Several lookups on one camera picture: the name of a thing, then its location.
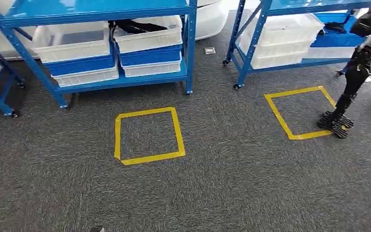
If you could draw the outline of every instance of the caster wheel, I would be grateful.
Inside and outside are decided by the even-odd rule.
[[[345,73],[342,71],[342,70],[337,70],[336,71],[336,77],[340,77],[342,75],[344,75]]]
[[[18,118],[19,116],[20,116],[20,113],[17,110],[12,111],[11,117]]]
[[[25,88],[25,84],[24,83],[18,83],[16,84],[16,86],[18,86],[18,88]]]

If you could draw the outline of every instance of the white appliance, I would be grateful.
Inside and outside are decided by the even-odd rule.
[[[199,0],[196,40],[217,35],[222,31],[229,13],[228,0]]]

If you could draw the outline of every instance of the floor marking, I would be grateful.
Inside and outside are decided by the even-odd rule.
[[[164,113],[164,112],[171,112],[171,117],[172,117],[172,121],[174,124],[175,137],[176,137],[177,145],[178,145],[178,151],[160,154],[160,155],[121,160],[121,157],[120,157],[121,119],[126,118],[126,117],[135,117],[135,116],[150,115],[150,114],[157,114],[157,113]],[[152,161],[157,161],[157,160],[166,160],[166,159],[172,159],[175,157],[186,155],[184,151],[183,137],[181,135],[181,130],[180,130],[180,123],[178,122],[177,111],[175,110],[174,107],[165,107],[165,108],[159,108],[159,109],[153,109],[153,110],[143,110],[143,111],[119,114],[116,118],[115,133],[116,133],[116,143],[115,143],[116,145],[114,147],[114,157],[120,160],[122,164],[124,165],[152,162]]]
[[[279,124],[281,124],[281,127],[285,130],[285,132],[288,135],[288,138],[290,140],[311,139],[311,138],[316,138],[316,137],[332,134],[332,132],[330,132],[328,130],[321,130],[321,131],[310,132],[310,133],[305,133],[305,134],[293,135],[291,129],[289,129],[287,123],[282,118],[282,116],[279,113],[278,109],[276,108],[274,102],[272,101],[272,98],[279,98],[279,97],[284,97],[284,96],[289,96],[289,95],[294,95],[294,94],[300,94],[300,93],[313,92],[313,91],[321,91],[324,94],[324,96],[327,98],[327,100],[335,108],[336,102],[332,99],[332,97],[329,95],[329,93],[326,91],[326,89],[323,86],[296,89],[296,90],[285,91],[285,92],[281,92],[281,93],[264,94],[265,99],[267,100],[267,102],[270,105],[272,111],[274,112],[276,118],[278,119]]]

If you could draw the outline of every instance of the plastic storage container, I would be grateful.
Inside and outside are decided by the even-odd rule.
[[[182,45],[160,47],[150,50],[119,54],[122,66],[179,61]]]
[[[138,23],[152,23],[166,27],[167,30],[153,31],[141,34],[128,34],[120,28],[116,28],[114,39],[119,45],[120,53],[136,52],[159,47],[182,44],[181,28],[183,27],[178,15],[137,18]]]
[[[32,50],[42,63],[106,56],[110,32],[105,22],[38,26]]]
[[[296,43],[287,43],[287,44],[280,44],[280,45],[260,45],[257,44],[254,57],[256,58],[266,58],[266,57],[275,57],[275,56],[284,56],[284,55],[292,55],[296,53],[307,53],[309,46],[314,42],[314,40],[304,41],[304,42],[296,42]],[[241,35],[240,41],[240,48],[241,50],[247,54],[249,45],[251,43],[251,37],[247,36],[246,34]]]
[[[181,59],[163,63],[122,66],[126,77],[147,76],[181,71]]]
[[[321,13],[315,15],[323,22],[343,22],[346,19],[346,14],[344,13]],[[325,29],[325,34],[317,36],[304,58],[350,58],[355,51],[355,47],[366,39],[349,33],[355,22],[356,18],[351,16],[343,27],[347,30],[345,34]]]
[[[45,63],[44,65],[53,76],[59,76],[112,68],[116,63],[114,58],[114,46],[111,45],[110,54],[107,56],[51,62]]]
[[[108,69],[78,72],[60,76],[52,75],[52,77],[59,83],[60,87],[66,87],[117,79],[119,78],[119,72],[117,64],[115,64],[114,67]]]
[[[257,25],[258,13],[247,26],[245,33],[253,36]],[[278,45],[304,41],[314,41],[324,24],[314,14],[294,14],[267,18],[258,44]]]
[[[253,57],[251,60],[251,66],[253,69],[264,69],[289,64],[297,64],[301,63],[304,55],[306,55],[306,53],[294,53],[291,55],[277,57],[263,57],[263,58]]]
[[[350,58],[354,51],[354,47],[311,47],[304,58]]]

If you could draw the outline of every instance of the gray carpet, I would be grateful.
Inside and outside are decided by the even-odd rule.
[[[197,42],[191,96],[179,83],[110,89],[60,110],[13,62],[28,88],[10,93],[20,118],[0,113],[0,231],[371,231],[371,83],[347,113],[356,126],[346,140],[291,141],[264,93],[322,85],[338,99],[345,80],[334,71],[343,65],[251,74],[235,91],[235,67],[221,65],[232,21]],[[294,133],[316,130],[330,107],[318,92],[275,104]],[[167,106],[177,110],[186,156],[123,166],[114,158],[117,115]],[[170,123],[167,114],[123,120],[122,156],[176,150]]]

